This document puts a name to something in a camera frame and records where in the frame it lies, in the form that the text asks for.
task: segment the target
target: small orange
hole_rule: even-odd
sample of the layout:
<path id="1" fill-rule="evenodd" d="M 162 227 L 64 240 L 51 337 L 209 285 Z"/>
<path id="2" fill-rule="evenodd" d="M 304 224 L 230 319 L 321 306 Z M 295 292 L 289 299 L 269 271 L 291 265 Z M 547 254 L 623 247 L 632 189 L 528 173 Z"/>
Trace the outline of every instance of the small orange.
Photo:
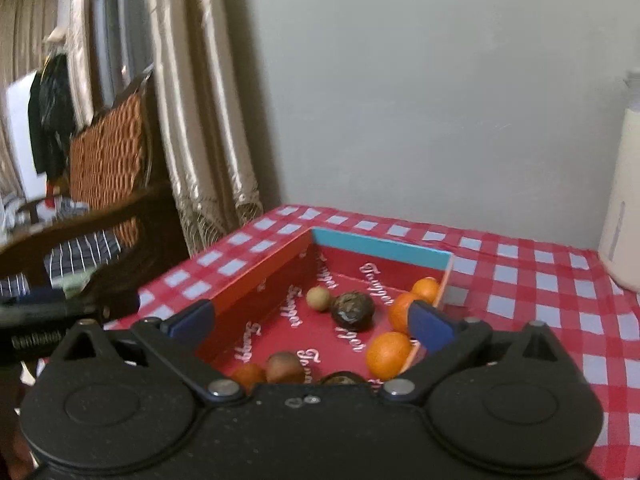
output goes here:
<path id="1" fill-rule="evenodd" d="M 369 343 L 367 367 L 382 381 L 393 379 L 400 373 L 413 347 L 409 338 L 399 332 L 380 334 Z"/>
<path id="2" fill-rule="evenodd" d="M 438 297 L 440 285 L 435 278 L 423 278 L 414 283 L 411 292 L 417 294 L 428 303 L 433 304 Z"/>
<path id="3" fill-rule="evenodd" d="M 412 292 L 403 292 L 402 294 L 400 294 L 400 296 L 395 298 L 387 313 L 389 317 L 389 323 L 391 323 L 391 328 L 408 335 L 409 306 L 415 300 L 420 299 L 420 296 L 418 296 L 417 294 L 413 294 Z"/>
<path id="4" fill-rule="evenodd" d="M 261 366 L 255 363 L 245 363 L 240 365 L 231 374 L 231 378 L 236 383 L 239 383 L 247 393 L 251 393 L 257 383 L 267 382 L 267 376 L 265 375 L 264 370 Z"/>

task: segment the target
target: table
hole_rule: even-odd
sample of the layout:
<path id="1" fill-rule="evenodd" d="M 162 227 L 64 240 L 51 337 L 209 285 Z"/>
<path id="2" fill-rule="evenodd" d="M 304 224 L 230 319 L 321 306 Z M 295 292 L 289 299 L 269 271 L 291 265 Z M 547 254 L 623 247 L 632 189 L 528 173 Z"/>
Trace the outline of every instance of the table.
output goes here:
<path id="1" fill-rule="evenodd" d="M 140 290 L 136 316 L 166 319 L 209 298 L 300 229 L 324 226 L 402 239 L 455 254 L 444 303 L 455 318 L 476 316 L 497 330 L 545 321 L 582 369 L 605 421 L 588 465 L 603 478 L 640 475 L 640 295 L 620 289 L 595 251 L 473 230 L 286 205 L 220 240 Z"/>

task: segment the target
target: wooden chair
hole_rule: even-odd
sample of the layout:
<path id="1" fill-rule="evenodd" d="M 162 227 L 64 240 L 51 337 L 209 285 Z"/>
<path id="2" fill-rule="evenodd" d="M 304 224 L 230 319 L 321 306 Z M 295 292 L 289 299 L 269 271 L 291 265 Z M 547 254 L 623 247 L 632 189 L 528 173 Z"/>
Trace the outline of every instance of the wooden chair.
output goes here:
<path id="1" fill-rule="evenodd" d="M 0 249 L 0 278 L 23 273 L 31 288 L 50 286 L 43 260 L 57 245 L 113 229 L 124 248 L 100 266 L 82 295 L 118 297 L 189 257 L 169 183 L 152 73 L 134 80 L 113 107 L 71 141 L 69 196 L 90 211 L 33 234 L 18 234 Z M 38 221 L 33 200 L 22 206 Z M 111 318 L 131 307 L 111 305 Z"/>

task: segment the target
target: brown round nut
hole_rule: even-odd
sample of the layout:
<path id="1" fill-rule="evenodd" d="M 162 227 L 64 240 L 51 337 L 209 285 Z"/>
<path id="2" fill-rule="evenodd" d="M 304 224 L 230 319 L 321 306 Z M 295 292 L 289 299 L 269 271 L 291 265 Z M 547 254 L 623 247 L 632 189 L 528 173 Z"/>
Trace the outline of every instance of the brown round nut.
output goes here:
<path id="1" fill-rule="evenodd" d="M 325 286 L 315 286 L 310 288 L 306 294 L 306 304 L 317 312 L 328 310 L 334 302 L 334 297 Z"/>
<path id="2" fill-rule="evenodd" d="M 277 352 L 267 359 L 268 383 L 304 384 L 305 369 L 291 352 Z"/>

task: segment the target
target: red tray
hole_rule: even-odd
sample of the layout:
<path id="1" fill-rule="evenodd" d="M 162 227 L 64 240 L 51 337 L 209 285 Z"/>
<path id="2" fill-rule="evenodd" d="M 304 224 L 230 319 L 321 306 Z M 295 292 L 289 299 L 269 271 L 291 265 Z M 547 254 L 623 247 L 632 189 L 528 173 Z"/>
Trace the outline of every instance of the red tray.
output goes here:
<path id="1" fill-rule="evenodd" d="M 226 375 L 242 363 L 264 365 L 275 352 L 290 351 L 311 382 L 350 370 L 377 383 L 367 369 L 367 344 L 392 330 L 386 311 L 419 279 L 440 282 L 435 306 L 447 286 L 453 256 L 445 251 L 326 229 L 311 228 L 249 269 L 212 301 L 216 326 L 196 354 Z M 328 312 L 306 305 L 309 288 L 324 285 L 334 296 L 351 290 L 376 305 L 373 327 L 360 333 L 338 327 Z M 405 363 L 409 366 L 419 345 Z"/>

